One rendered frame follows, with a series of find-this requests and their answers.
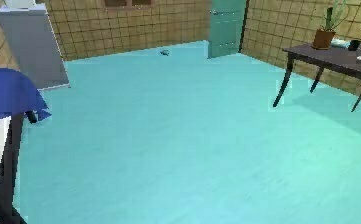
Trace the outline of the teal room door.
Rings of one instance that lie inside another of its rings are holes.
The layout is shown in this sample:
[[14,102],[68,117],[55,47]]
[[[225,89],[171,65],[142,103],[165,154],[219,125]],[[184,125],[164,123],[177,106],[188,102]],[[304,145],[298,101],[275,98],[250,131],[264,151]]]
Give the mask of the teal room door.
[[[216,58],[239,52],[246,0],[212,0],[208,57]],[[220,15],[212,15],[217,10]]]

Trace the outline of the grey cupboard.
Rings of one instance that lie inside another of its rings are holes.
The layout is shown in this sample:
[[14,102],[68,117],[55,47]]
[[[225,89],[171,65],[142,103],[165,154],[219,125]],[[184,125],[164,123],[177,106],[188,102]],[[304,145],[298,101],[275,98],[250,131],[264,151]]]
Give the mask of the grey cupboard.
[[38,89],[69,85],[44,3],[28,9],[0,7],[0,26],[21,72]]

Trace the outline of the dark wooden table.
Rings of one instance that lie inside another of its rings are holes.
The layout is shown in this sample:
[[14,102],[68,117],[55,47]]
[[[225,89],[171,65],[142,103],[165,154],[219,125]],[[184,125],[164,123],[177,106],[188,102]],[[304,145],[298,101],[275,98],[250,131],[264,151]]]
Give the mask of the dark wooden table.
[[357,56],[360,53],[360,50],[349,51],[345,48],[316,50],[310,43],[307,43],[284,48],[283,51],[287,53],[287,66],[280,90],[273,103],[274,107],[278,105],[288,85],[295,60],[309,63],[318,67],[318,71],[310,88],[310,92],[315,90],[325,69],[361,80],[361,63],[357,61]]

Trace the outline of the potted cactus plant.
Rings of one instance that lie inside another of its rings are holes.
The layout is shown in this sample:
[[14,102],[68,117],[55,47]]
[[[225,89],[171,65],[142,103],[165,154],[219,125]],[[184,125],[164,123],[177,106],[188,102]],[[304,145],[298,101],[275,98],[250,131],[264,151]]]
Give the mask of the potted cactus plant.
[[316,50],[328,50],[331,45],[336,31],[335,29],[344,21],[347,15],[344,11],[349,11],[347,6],[348,0],[334,0],[332,6],[326,9],[323,17],[323,23],[316,30],[312,48]]

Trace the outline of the bed with blue cover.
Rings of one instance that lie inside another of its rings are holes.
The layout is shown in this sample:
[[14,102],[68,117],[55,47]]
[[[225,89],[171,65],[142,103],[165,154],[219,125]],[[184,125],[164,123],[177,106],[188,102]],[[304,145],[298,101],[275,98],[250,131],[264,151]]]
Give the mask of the bed with blue cover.
[[33,82],[18,70],[0,68],[0,120],[10,118],[0,161],[0,224],[27,224],[13,206],[24,118],[31,124],[51,116]]

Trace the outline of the pale teal dish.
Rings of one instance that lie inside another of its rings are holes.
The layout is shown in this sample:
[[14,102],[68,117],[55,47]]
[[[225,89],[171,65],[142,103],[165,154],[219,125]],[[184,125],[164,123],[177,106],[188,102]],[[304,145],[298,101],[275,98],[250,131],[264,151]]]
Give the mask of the pale teal dish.
[[331,41],[331,45],[334,47],[348,48],[350,45],[350,42],[346,41],[346,40],[341,40],[341,39],[333,39]]

